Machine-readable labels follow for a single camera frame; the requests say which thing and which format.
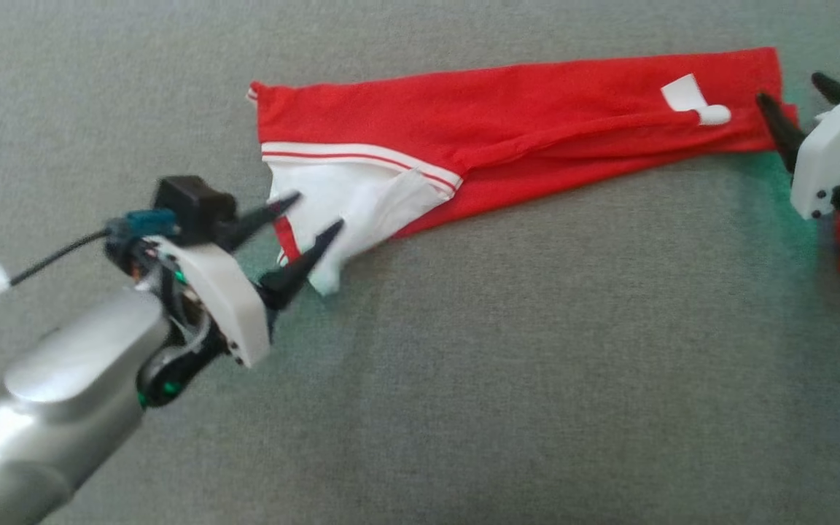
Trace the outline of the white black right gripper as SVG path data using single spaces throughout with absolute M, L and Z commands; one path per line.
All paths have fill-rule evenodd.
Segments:
M 814 71 L 812 84 L 835 107 L 820 115 L 808 135 L 769 93 L 755 97 L 779 158 L 787 172 L 794 172 L 790 203 L 803 219 L 830 214 L 833 206 L 829 200 L 840 185 L 840 81 Z

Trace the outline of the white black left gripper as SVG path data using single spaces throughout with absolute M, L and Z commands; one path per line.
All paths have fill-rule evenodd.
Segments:
M 337 219 L 318 233 L 312 246 L 304 252 L 296 242 L 289 220 L 280 219 L 300 199 L 299 192 L 289 192 L 235 219 L 217 223 L 214 244 L 182 248 L 166 237 L 150 239 L 161 257 L 172 260 L 187 288 L 217 323 L 231 356 L 248 369 L 260 363 L 271 350 L 266 310 L 287 308 L 344 226 L 344 220 Z M 284 263 L 259 278 L 257 293 L 230 253 L 237 252 L 276 220 Z

